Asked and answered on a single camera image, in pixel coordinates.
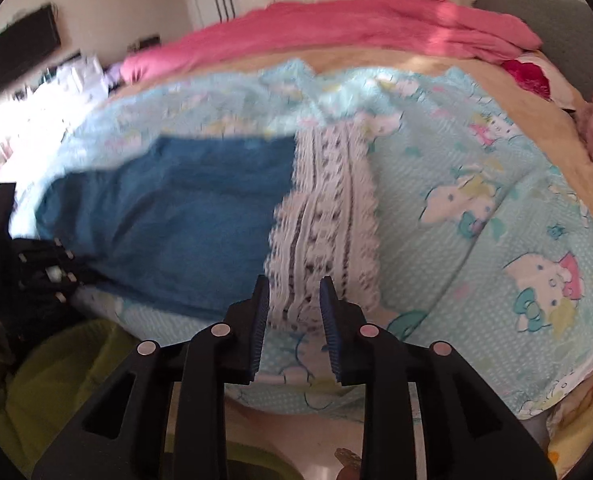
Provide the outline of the green sleeve forearm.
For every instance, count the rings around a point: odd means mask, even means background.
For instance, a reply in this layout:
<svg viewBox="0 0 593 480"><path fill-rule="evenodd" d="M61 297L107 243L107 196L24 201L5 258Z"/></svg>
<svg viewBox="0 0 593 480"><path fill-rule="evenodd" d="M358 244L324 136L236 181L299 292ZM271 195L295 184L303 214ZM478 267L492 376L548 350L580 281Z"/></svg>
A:
<svg viewBox="0 0 593 480"><path fill-rule="evenodd" d="M136 346L110 321L48 338L13 368L0 345L0 479L27 479L74 413Z"/></svg>

